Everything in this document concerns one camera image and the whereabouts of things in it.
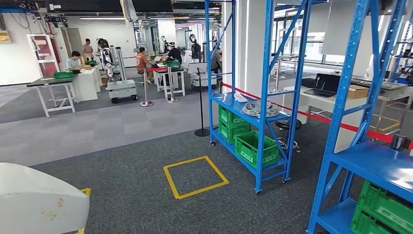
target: red barrier tape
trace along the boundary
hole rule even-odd
[[[227,87],[227,88],[232,88],[231,85],[225,84],[225,83],[223,83],[223,86],[225,86],[225,87]],[[245,92],[244,90],[241,90],[241,89],[238,89],[238,88],[235,88],[235,90],[238,91],[238,92],[240,92],[240,93],[242,93],[242,94],[248,95],[248,96],[250,96],[250,97],[252,97],[252,98],[261,99],[260,97],[255,96],[255,95],[250,94],[250,93],[247,93],[247,92]],[[280,107],[282,107],[282,108],[285,108],[285,109],[291,111],[291,108],[289,108],[289,107],[282,106],[282,105],[280,105],[280,104],[278,104],[278,103],[274,103],[274,104],[276,104],[276,105],[278,105],[278,106],[280,106]],[[328,124],[331,123],[331,120],[328,119],[328,118],[325,118],[325,117],[321,117],[321,116],[318,116],[318,115],[314,115],[314,114],[310,114],[310,113],[302,112],[302,111],[298,111],[298,113],[301,114],[301,115],[303,115],[303,116],[306,116],[306,117],[309,117],[309,118],[313,118],[313,119],[316,119],[316,120],[321,121],[321,122],[324,122],[324,123],[328,123]],[[348,124],[345,124],[345,123],[341,123],[341,124],[340,124],[340,128],[343,128],[343,129],[346,129],[346,130],[350,130],[350,131],[353,131],[353,132],[357,132],[357,130],[358,130],[358,127],[355,127],[355,126],[353,126],[353,125],[348,125]],[[387,143],[390,143],[390,142],[392,142],[392,140],[393,140],[393,137],[392,137],[391,135],[386,135],[386,134],[383,134],[383,133],[378,133],[378,132],[375,132],[375,131],[372,131],[372,130],[368,130],[368,131],[367,131],[367,136],[372,137],[372,138],[374,138],[374,139],[379,139],[379,140],[384,141],[384,142],[387,142]],[[413,142],[410,143],[409,149],[413,149]]]

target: dark shirt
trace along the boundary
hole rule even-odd
[[[177,48],[172,48],[169,51],[168,57],[172,57],[173,59],[177,59],[179,61],[179,64],[182,64],[181,51],[179,51]]]

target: green plastic crate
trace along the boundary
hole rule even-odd
[[[243,126],[249,124],[243,118],[230,112],[222,106],[218,108],[219,121],[223,121],[228,127],[234,128],[237,126]]]
[[[249,165],[257,168],[258,132],[251,131],[235,137],[235,152]],[[263,168],[278,162],[279,151],[276,142],[265,136]]]
[[[371,214],[356,208],[350,230],[355,234],[395,234],[389,226],[373,217]]]
[[[219,133],[229,144],[234,144],[236,135],[244,134],[249,131],[251,131],[250,124],[238,126],[235,128],[229,128],[224,122],[219,122]]]
[[[66,72],[55,72],[53,73],[53,77],[55,79],[64,79],[64,78],[70,78],[73,77],[73,72],[72,71],[66,71]]]
[[[413,234],[413,204],[368,180],[364,181],[357,206],[400,234]]]

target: yellow floor marking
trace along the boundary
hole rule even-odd
[[[392,124],[392,125],[390,125],[390,126],[388,126],[388,127],[385,127],[385,128],[379,128],[379,130],[382,131],[382,132],[385,132],[385,131],[387,131],[387,130],[389,130],[389,129],[392,129],[392,128],[395,128],[395,127],[397,127],[397,126],[399,126],[399,125],[400,125],[400,123],[395,123],[395,124]]]
[[[90,188],[81,189],[81,191],[84,192],[86,194],[86,196],[90,196],[90,191],[91,191]],[[85,234],[85,229],[82,228],[82,229],[78,230],[77,233],[75,233],[75,234]]]
[[[388,120],[391,120],[391,121],[394,121],[394,122],[400,122],[399,120],[396,120],[396,119],[394,119],[394,118],[389,118],[389,117],[384,117],[384,116],[382,116],[382,118],[385,118],[385,119],[388,119]]]
[[[175,167],[175,166],[179,166],[179,165],[182,165],[182,164],[185,164],[185,163],[190,163],[190,162],[198,161],[198,160],[201,160],[201,159],[205,159],[205,160],[209,163],[209,165],[214,169],[214,171],[215,171],[215,172],[218,174],[218,176],[222,179],[222,182],[221,182],[221,183],[218,183],[218,184],[214,184],[214,185],[208,186],[208,187],[205,187],[205,188],[202,188],[202,189],[195,190],[195,191],[190,192],[190,193],[186,193],[186,194],[179,195],[178,191],[176,190],[175,184],[173,183],[172,177],[170,176],[170,173],[169,173],[169,171],[168,171],[168,168],[170,168],[170,167]],[[218,188],[218,187],[220,187],[220,186],[223,186],[223,185],[226,185],[226,184],[229,183],[229,181],[227,180],[227,178],[225,178],[225,176],[220,172],[220,170],[215,166],[215,164],[211,161],[211,159],[209,159],[208,156],[197,157],[197,158],[193,158],[193,159],[190,159],[190,160],[186,160],[186,161],[182,161],[182,162],[177,162],[177,163],[173,163],[173,164],[170,164],[170,165],[166,165],[166,166],[164,166],[164,172],[165,172],[165,176],[167,177],[167,180],[168,180],[170,189],[172,190],[173,196],[174,196],[176,199],[183,199],[183,198],[186,198],[186,197],[195,195],[195,194],[199,194],[199,193],[202,193],[202,192],[211,190],[211,189]]]

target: storage rack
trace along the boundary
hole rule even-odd
[[[304,64],[304,54],[305,54],[305,42],[307,41],[307,29],[308,29],[308,23],[310,20],[310,11],[311,11],[311,5],[312,4],[317,4],[317,3],[322,3],[326,2],[325,0],[303,0],[301,2],[301,5],[297,9],[296,15],[293,17],[293,21],[290,25],[290,28],[287,30],[285,33],[285,36],[283,37],[282,42],[279,45],[279,48],[277,49],[276,54],[274,55],[273,60],[270,63],[270,55],[271,55],[271,34],[272,34],[272,27],[273,27],[273,21],[274,21],[274,0],[266,0],[266,18],[265,18],[265,37],[264,37],[264,52],[263,52],[263,77],[262,77],[262,91],[261,91],[261,116],[260,117],[252,117],[249,115],[246,115],[242,112],[242,108],[244,104],[239,103],[235,101],[234,94],[235,94],[235,6],[236,6],[236,0],[224,0],[224,1],[215,1],[215,0],[205,0],[205,14],[206,14],[206,25],[209,25],[209,3],[210,2],[221,2],[221,3],[231,3],[232,6],[232,12],[225,24],[225,27],[223,29],[223,32],[226,33],[226,29],[229,25],[229,23],[232,21],[232,90],[230,93],[226,93],[224,95],[221,94],[216,94],[212,88],[211,88],[211,59],[207,59],[207,71],[208,71],[208,105],[209,105],[209,123],[210,123],[210,143],[214,146],[214,138],[216,138],[222,145],[224,145],[254,176],[255,176],[255,193],[259,193],[261,189],[261,183],[264,180],[276,177],[276,176],[282,176],[282,181],[285,183],[290,179],[290,167],[291,167],[291,157],[292,157],[292,146],[294,142],[294,134],[295,134],[295,128],[291,128],[289,130],[289,135],[288,135],[288,147],[286,152],[282,149],[280,144],[277,141],[277,136],[273,129],[271,128],[270,123],[274,121],[279,121],[283,119],[288,119],[290,120],[290,125],[295,126],[296,125],[296,120],[297,120],[297,110],[298,110],[298,103],[299,103],[299,98],[300,98],[300,87],[301,87],[301,78],[302,78],[302,69],[303,69],[303,64]],[[294,7],[292,5],[284,5],[281,6],[281,9],[286,9],[286,8],[291,8]],[[269,93],[268,92],[268,80],[269,80],[269,73],[272,70],[275,62],[277,61],[278,56],[280,55],[282,48],[284,47],[289,34],[291,33],[292,29],[294,28],[297,19],[300,16],[301,11],[304,10],[304,15],[303,15],[303,24],[302,24],[302,31],[301,31],[301,41],[300,41],[300,56],[298,60],[298,68],[297,68],[297,79],[296,79],[296,84],[295,84],[295,89],[293,91],[281,91],[277,93]],[[206,41],[210,41],[209,38],[209,30],[206,30]],[[223,38],[224,33],[220,36],[217,44],[219,44]],[[215,54],[217,48],[215,48],[212,52],[212,56]],[[210,51],[209,43],[206,44],[206,50]],[[293,107],[291,110],[291,114],[283,113],[281,112],[279,115],[275,117],[266,117],[266,108],[267,108],[267,98],[269,96],[275,96],[275,95],[283,95],[283,94],[289,94],[293,93],[294,94],[294,100],[293,100]],[[239,117],[243,118],[250,124],[256,126],[258,128],[259,132],[259,143],[258,143],[258,155],[257,155],[257,167],[254,168],[250,166],[248,163],[246,163],[241,157],[239,157],[236,152],[235,152],[235,147],[234,145],[228,144],[223,137],[221,137],[218,133],[218,130],[214,130],[213,126],[213,118],[212,118],[212,102],[216,102],[219,105],[223,106],[224,108],[228,109],[232,113],[238,115]],[[275,142],[278,145],[278,148],[281,152],[281,157],[278,161],[278,163],[267,166],[266,168],[263,168],[263,140],[264,140],[264,134],[265,134],[265,127],[266,125],[270,129],[272,137],[275,139]],[[273,169],[279,169],[276,172],[269,172],[270,170]]]
[[[396,61],[394,62],[393,70],[391,71],[391,74],[390,74],[390,82],[395,82],[396,81],[397,70],[400,67],[400,60],[403,57],[404,47],[407,44],[407,39],[408,39],[407,36],[409,35],[409,31],[410,31],[410,28],[412,27],[412,23],[413,23],[413,11],[410,12],[409,25],[407,27],[407,30],[404,34],[403,41],[401,43],[402,45],[401,45],[401,49],[400,49],[400,54],[397,56]]]
[[[354,174],[380,186],[397,196],[413,202],[413,160],[410,156],[388,149],[384,146],[366,141],[366,132],[372,119],[373,109],[380,91],[380,86],[386,73],[390,53],[397,34],[406,0],[395,0],[392,16],[384,38],[384,44],[379,53],[378,1],[357,0],[350,30],[349,42],[346,50],[343,70],[341,73],[339,90],[328,132],[328,138],[321,164],[319,180],[314,197],[311,216],[307,228],[308,234],[315,233],[316,224],[332,234],[352,234],[350,223],[356,208],[356,202],[348,197]],[[357,49],[361,37],[365,17],[370,9],[373,45],[374,76],[370,87],[367,103],[359,107],[344,109],[348,87],[351,81]],[[346,150],[334,153],[341,120],[344,115],[363,111],[363,118],[359,129]],[[337,168],[328,177],[330,165]],[[338,203],[326,211],[320,212],[321,205],[327,197],[331,187],[341,170],[346,171],[344,182],[339,195]]]

